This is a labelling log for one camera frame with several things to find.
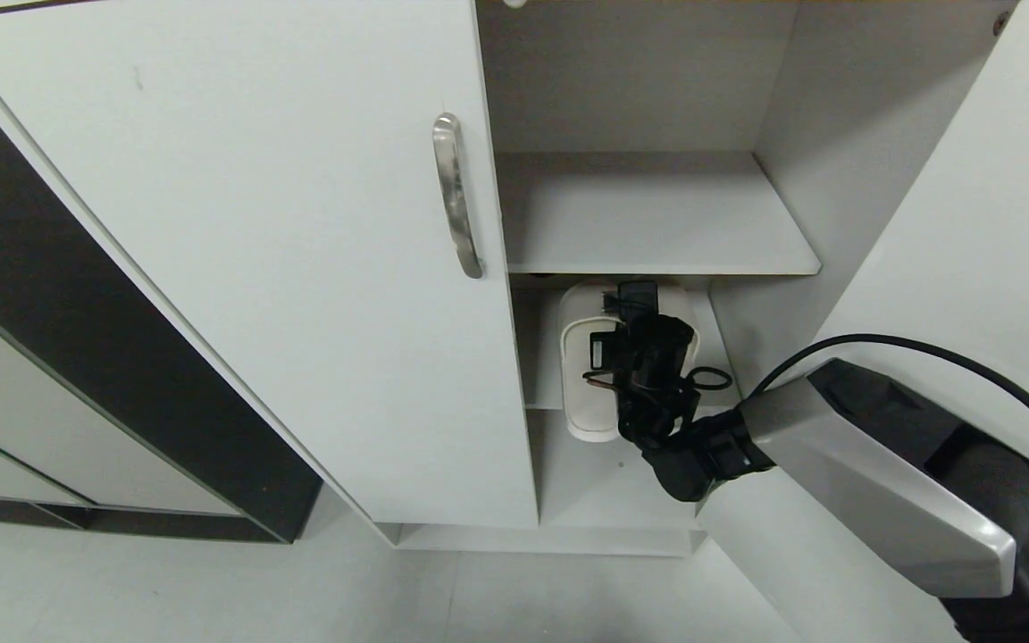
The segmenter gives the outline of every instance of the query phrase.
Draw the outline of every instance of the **white tile floor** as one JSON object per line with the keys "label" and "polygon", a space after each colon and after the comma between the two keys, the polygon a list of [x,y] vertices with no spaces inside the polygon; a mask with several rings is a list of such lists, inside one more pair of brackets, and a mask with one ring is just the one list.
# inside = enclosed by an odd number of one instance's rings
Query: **white tile floor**
{"label": "white tile floor", "polygon": [[296,545],[0,525],[0,643],[800,643],[712,542],[693,559],[395,551],[328,494]]}

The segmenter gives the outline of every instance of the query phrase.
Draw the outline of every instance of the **black cable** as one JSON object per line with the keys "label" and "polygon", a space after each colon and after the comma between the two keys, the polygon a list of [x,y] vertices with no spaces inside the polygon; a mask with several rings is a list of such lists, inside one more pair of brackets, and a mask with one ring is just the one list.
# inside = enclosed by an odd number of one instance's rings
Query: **black cable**
{"label": "black cable", "polygon": [[897,346],[899,348],[907,348],[911,350],[919,351],[919,353],[924,353],[927,355],[934,355],[944,361],[955,363],[957,366],[964,367],[964,369],[970,370],[977,376],[981,376],[987,380],[987,382],[995,384],[995,386],[1000,387],[1000,389],[1008,392],[1012,396],[1019,400],[1019,402],[1024,403],[1024,406],[1029,408],[1029,392],[1026,392],[1024,388],[1020,387],[1017,383],[1012,382],[1012,380],[1001,376],[998,371],[989,369],[989,367],[984,366],[983,363],[975,362],[974,359],[969,357],[964,357],[959,353],[952,353],[952,351],[946,348],[939,348],[938,346],[930,345],[926,342],[916,342],[910,341],[907,337],[897,337],[894,335],[881,335],[874,333],[854,333],[850,335],[840,335],[837,337],[829,337],[826,341],[821,341],[814,343],[814,345],[801,350],[800,353],[792,355],[792,357],[785,359],[781,362],[780,366],[773,369],[771,373],[765,376],[765,379],[756,384],[755,389],[748,394],[748,397],[755,397],[762,394],[769,385],[774,383],[777,378],[783,376],[785,371],[791,369],[795,366],[802,359],[809,357],[818,353],[818,351],[825,350],[825,348],[833,347],[838,345],[847,345],[847,343],[875,343],[876,345],[887,345],[887,346]]}
{"label": "black cable", "polygon": [[582,373],[582,379],[586,383],[590,384],[592,387],[597,387],[600,389],[607,389],[613,392],[620,392],[617,387],[613,386],[613,383],[605,382],[605,380],[596,380],[597,376],[612,376],[612,370],[587,370]]}
{"label": "black cable", "polygon": [[[721,379],[721,382],[716,384],[698,383],[697,380],[695,380],[698,373],[718,376],[718,378]],[[694,388],[698,390],[725,390],[733,386],[733,376],[726,373],[725,370],[714,369],[712,366],[698,366],[697,369],[689,370],[689,373],[685,376],[685,379],[689,380],[689,382],[694,384]]]}

